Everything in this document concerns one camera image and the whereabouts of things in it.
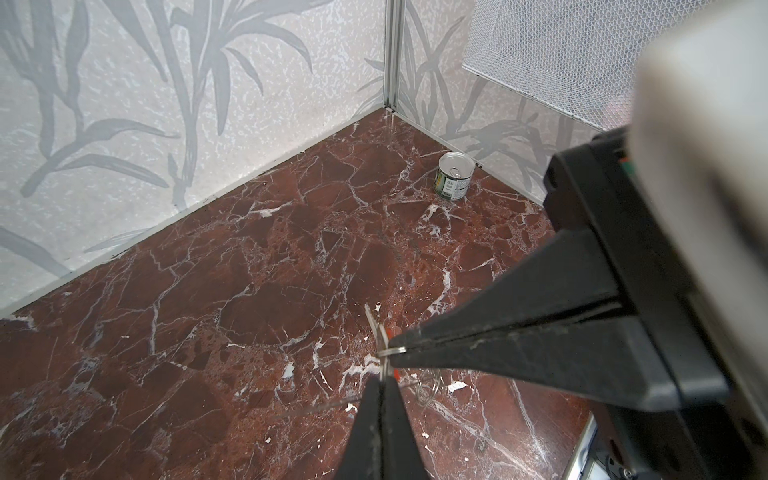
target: can label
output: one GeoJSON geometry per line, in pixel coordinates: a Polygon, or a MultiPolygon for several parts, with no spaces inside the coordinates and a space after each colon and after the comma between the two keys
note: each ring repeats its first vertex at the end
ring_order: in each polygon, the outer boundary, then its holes
{"type": "Polygon", "coordinates": [[[471,178],[453,178],[437,170],[435,193],[446,200],[460,200],[467,194],[471,178]]]}

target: metal corner post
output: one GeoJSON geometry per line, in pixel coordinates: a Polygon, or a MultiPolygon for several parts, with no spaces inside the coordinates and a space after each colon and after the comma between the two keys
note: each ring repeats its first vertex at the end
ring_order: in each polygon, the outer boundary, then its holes
{"type": "Polygon", "coordinates": [[[386,0],[384,31],[384,106],[395,111],[400,76],[400,45],[406,0],[386,0]]]}

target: plant print wallpaper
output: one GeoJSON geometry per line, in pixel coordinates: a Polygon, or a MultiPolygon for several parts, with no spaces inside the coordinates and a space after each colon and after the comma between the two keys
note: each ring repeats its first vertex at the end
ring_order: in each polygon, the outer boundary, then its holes
{"type": "Polygon", "coordinates": [[[541,203],[549,157],[598,131],[462,68],[473,0],[406,0],[397,111],[541,203]]]}
{"type": "Polygon", "coordinates": [[[0,312],[380,106],[384,15],[0,0],[0,312]]]}

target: floral wallpaper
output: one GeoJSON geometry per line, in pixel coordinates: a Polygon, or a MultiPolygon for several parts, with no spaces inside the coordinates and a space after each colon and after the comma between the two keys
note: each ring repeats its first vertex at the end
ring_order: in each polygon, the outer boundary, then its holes
{"type": "Polygon", "coordinates": [[[542,202],[549,157],[592,127],[462,68],[473,0],[406,0],[397,111],[542,202]]]}
{"type": "Polygon", "coordinates": [[[0,311],[380,106],[384,14],[0,0],[0,311]]]}

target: wallpaper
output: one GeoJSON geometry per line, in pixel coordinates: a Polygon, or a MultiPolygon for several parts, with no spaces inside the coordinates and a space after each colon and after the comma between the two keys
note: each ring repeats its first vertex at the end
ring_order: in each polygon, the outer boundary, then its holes
{"type": "Polygon", "coordinates": [[[462,68],[473,0],[406,0],[397,111],[541,203],[549,157],[592,127],[462,68]]]}
{"type": "Polygon", "coordinates": [[[381,0],[0,0],[0,311],[382,103],[381,0]]]}

